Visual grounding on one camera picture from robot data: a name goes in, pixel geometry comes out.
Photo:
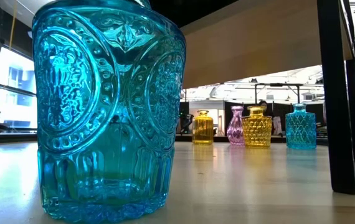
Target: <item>glass vase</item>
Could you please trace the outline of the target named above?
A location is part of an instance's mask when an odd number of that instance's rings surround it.
[[[286,142],[290,149],[316,149],[316,116],[306,112],[306,105],[293,105],[294,113],[286,114]]]
[[[199,115],[194,118],[192,129],[192,142],[194,144],[214,143],[214,120],[208,116],[206,110],[198,111]]]
[[[186,43],[148,0],[59,0],[33,23],[42,206],[118,222],[163,206]]]
[[[270,147],[272,117],[264,116],[265,106],[249,106],[250,116],[242,119],[245,147]]]
[[[233,118],[227,128],[227,137],[232,145],[244,145],[244,136],[242,129],[243,106],[232,106]]]

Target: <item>black frame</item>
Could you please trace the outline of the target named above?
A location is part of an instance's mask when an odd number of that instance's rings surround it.
[[[355,46],[353,19],[349,0],[317,0],[317,5],[331,185],[335,192],[355,194]],[[347,60],[346,64],[344,63],[341,20],[344,21],[344,33],[350,41],[353,55],[353,59]]]
[[[255,104],[258,104],[258,92],[257,88],[258,86],[271,86],[271,87],[283,87],[283,86],[288,86],[290,90],[294,91],[291,86],[296,86],[296,100],[298,103],[301,103],[301,98],[300,98],[300,88],[303,86],[303,84],[293,84],[293,83],[258,83],[255,84]]]

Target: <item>purple glass bottle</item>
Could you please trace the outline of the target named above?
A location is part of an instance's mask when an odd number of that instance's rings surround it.
[[[243,106],[232,106],[233,118],[227,128],[227,137],[232,145],[244,145],[243,129],[242,129],[242,111]]]

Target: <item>blue glass jar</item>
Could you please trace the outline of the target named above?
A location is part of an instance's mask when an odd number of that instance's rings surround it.
[[[59,0],[33,24],[42,206],[117,222],[163,206],[186,43],[148,0]]]
[[[294,105],[294,113],[285,115],[286,142],[290,149],[316,148],[316,117],[306,112],[306,105]]]

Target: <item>shelf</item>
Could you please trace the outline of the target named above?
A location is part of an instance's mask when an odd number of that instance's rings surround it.
[[[351,40],[341,7],[345,59]],[[182,27],[183,88],[321,64],[317,0],[239,0]]]

